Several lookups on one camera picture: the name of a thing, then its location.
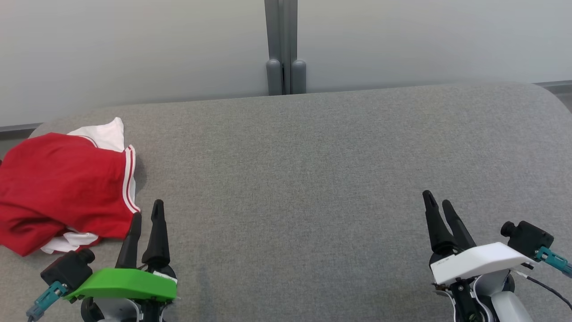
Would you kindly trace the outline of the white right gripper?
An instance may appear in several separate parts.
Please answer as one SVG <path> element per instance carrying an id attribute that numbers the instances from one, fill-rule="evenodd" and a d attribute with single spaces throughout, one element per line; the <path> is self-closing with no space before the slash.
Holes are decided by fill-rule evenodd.
<path id="1" fill-rule="evenodd" d="M 423 191 L 422 196 L 431 250 L 434 254 L 450 255 L 430 265 L 436 284 L 450 285 L 456 283 L 457 279 L 466 280 L 533 262 L 529 257 L 502 242 L 476 247 L 475 241 L 452 203 L 443 200 L 442 207 L 451 234 L 431 191 Z M 451 255 L 456 245 L 466 251 Z"/>

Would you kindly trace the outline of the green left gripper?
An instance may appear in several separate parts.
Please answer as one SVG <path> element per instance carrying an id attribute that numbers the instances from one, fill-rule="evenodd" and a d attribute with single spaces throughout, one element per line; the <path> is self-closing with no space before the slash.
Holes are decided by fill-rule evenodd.
<path id="1" fill-rule="evenodd" d="M 174 279 L 136 269 L 141 222 L 141 214 L 135 213 L 117 257 L 116 268 L 104 268 L 92 273 L 78 289 L 66 295 L 65 300 L 93 297 L 168 302 L 177 298 L 177 282 Z M 151 222 L 142 263 L 151 270 L 160 270 L 170 264 L 168 229 L 161 199 L 156 199 L 153 204 Z"/>

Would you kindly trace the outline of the red jersey with white sleeves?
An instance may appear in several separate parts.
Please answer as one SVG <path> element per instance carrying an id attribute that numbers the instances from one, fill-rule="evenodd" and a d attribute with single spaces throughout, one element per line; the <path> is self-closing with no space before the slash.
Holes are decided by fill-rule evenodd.
<path id="1" fill-rule="evenodd" d="M 0 165 L 0 217 L 47 217 L 102 238 L 124 239 L 135 204 L 135 149 L 123 122 L 32 137 Z"/>

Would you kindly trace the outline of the grey partition post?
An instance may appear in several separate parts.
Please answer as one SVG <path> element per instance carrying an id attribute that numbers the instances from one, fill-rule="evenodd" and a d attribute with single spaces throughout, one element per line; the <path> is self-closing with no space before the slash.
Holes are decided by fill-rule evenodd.
<path id="1" fill-rule="evenodd" d="M 298 0 L 264 0 L 270 96 L 307 92 L 307 64 L 298 57 Z"/>

